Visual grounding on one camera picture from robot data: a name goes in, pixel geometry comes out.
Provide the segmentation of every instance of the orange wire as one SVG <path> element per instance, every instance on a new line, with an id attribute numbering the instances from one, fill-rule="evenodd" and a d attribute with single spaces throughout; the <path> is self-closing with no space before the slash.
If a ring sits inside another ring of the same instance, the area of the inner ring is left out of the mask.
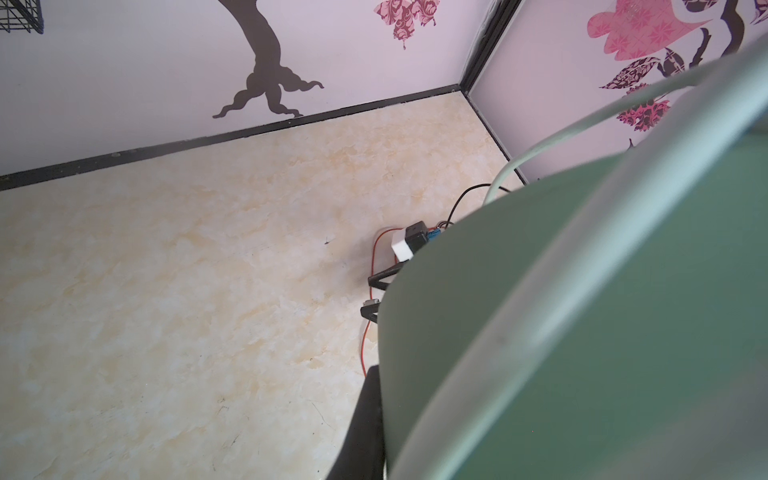
<path id="1" fill-rule="evenodd" d="M 385 233 L 393 232 L 395 230 L 402 230 L 402 228 L 390 228 L 389 230 L 384 230 L 381 232 L 381 234 L 376 238 L 376 241 L 373 242 L 373 252 L 371 252 L 371 275 L 373 275 L 375 272 L 373 271 L 373 262 L 376 260 L 376 245 L 379 243 L 379 240 L 381 240 L 382 237 L 384 237 Z M 371 300 L 373 300 L 373 287 L 368 287 L 368 294 L 371 297 Z M 371 326 L 371 321 L 368 320 L 368 323 L 366 324 L 366 330 L 362 333 L 362 342 L 360 343 L 360 365 L 362 366 L 362 375 L 364 377 L 368 376 L 368 372 L 366 372 L 366 361 L 362 358 L 362 353 L 366 348 L 366 335 L 368 334 L 368 328 Z"/>

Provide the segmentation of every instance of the wire basket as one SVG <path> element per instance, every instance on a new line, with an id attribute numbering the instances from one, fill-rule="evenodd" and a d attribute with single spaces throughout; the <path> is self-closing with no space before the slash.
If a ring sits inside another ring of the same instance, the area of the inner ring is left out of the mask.
<path id="1" fill-rule="evenodd" d="M 40 0 L 0 0 L 0 30 L 43 32 Z"/>

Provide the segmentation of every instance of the beige floor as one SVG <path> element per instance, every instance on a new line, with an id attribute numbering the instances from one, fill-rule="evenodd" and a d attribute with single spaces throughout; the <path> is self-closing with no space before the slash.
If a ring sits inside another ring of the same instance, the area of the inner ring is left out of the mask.
<path id="1" fill-rule="evenodd" d="M 373 235 L 504 163 L 456 93 L 0 192 L 0 478 L 323 478 Z"/>

